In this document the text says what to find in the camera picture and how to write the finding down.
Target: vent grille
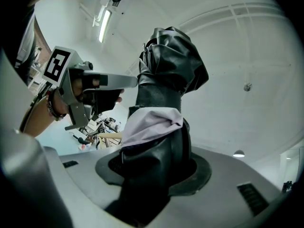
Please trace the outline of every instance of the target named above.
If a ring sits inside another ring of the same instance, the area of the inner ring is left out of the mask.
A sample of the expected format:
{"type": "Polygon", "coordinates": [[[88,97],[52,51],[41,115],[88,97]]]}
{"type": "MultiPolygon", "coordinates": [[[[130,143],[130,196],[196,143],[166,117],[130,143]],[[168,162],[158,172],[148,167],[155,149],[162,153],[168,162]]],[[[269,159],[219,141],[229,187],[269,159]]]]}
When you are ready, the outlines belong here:
{"type": "Polygon", "coordinates": [[[111,159],[108,163],[108,166],[112,171],[114,171],[118,175],[121,175],[122,177],[124,177],[123,163],[122,163],[122,158],[120,155],[111,159]]]}
{"type": "Polygon", "coordinates": [[[241,184],[237,186],[237,189],[243,196],[254,216],[258,215],[268,207],[269,204],[267,201],[251,183],[241,184]]]}
{"type": "Polygon", "coordinates": [[[119,2],[113,2],[112,6],[113,7],[118,7],[119,2]]]}
{"type": "Polygon", "coordinates": [[[68,161],[68,162],[64,162],[64,163],[62,163],[63,164],[63,166],[65,167],[65,168],[68,168],[68,167],[71,167],[71,166],[73,166],[73,165],[78,165],[78,162],[77,161],[68,161]]]}

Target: fluorescent light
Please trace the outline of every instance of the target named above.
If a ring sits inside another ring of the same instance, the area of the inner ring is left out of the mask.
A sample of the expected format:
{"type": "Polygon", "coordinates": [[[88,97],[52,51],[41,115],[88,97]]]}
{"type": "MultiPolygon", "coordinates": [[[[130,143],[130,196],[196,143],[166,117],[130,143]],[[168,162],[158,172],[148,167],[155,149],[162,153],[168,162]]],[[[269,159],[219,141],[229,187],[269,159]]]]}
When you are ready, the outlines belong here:
{"type": "Polygon", "coordinates": [[[241,158],[241,157],[245,157],[245,154],[244,154],[243,151],[238,150],[238,151],[235,151],[235,153],[233,154],[233,156],[241,158]]]}
{"type": "Polygon", "coordinates": [[[245,155],[243,155],[243,154],[234,154],[233,156],[234,156],[234,157],[239,157],[239,158],[245,157],[245,155]]]}
{"type": "Polygon", "coordinates": [[[103,19],[103,22],[101,23],[100,33],[99,33],[99,41],[101,43],[104,40],[105,29],[106,29],[106,26],[108,25],[110,16],[111,16],[111,12],[109,10],[106,10],[104,13],[104,19],[103,19]]]}

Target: white ceiling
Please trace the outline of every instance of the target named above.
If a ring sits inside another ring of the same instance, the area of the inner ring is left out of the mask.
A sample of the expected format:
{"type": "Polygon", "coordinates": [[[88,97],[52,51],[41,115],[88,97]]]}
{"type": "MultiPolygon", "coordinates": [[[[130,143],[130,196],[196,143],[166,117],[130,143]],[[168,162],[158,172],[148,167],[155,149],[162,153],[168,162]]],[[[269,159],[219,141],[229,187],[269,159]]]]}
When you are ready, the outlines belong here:
{"type": "MultiPolygon", "coordinates": [[[[99,0],[78,1],[96,14],[99,0]]],[[[304,136],[303,48],[273,0],[122,0],[108,9],[102,45],[90,18],[81,33],[95,57],[121,73],[137,75],[142,45],[155,27],[180,28],[196,45],[209,81],[182,98],[193,145],[230,155],[242,149],[244,161],[253,163],[304,136]]],[[[136,90],[126,90],[124,107],[134,105],[136,90]]]]}

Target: gray fabric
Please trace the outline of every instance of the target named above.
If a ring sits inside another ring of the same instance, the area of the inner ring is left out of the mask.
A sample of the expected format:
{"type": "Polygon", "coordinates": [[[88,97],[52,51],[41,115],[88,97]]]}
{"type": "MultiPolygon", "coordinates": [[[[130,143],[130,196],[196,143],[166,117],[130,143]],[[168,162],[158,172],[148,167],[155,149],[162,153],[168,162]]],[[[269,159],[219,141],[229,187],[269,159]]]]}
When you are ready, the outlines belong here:
{"type": "Polygon", "coordinates": [[[122,133],[122,146],[147,143],[181,128],[180,112],[170,107],[144,107],[132,114],[122,133]]]}

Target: bracelet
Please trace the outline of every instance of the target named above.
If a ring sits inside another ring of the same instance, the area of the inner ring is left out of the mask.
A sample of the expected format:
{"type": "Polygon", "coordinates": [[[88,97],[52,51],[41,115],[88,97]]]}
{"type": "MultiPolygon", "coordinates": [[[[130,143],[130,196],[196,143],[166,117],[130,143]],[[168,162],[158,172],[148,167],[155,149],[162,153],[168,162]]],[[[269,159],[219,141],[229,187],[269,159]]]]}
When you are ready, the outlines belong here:
{"type": "Polygon", "coordinates": [[[55,93],[55,90],[53,90],[53,89],[50,89],[47,91],[47,96],[46,96],[47,111],[48,111],[49,116],[54,117],[55,121],[60,121],[66,116],[66,114],[60,115],[55,112],[53,105],[52,105],[54,93],[55,93]]]}

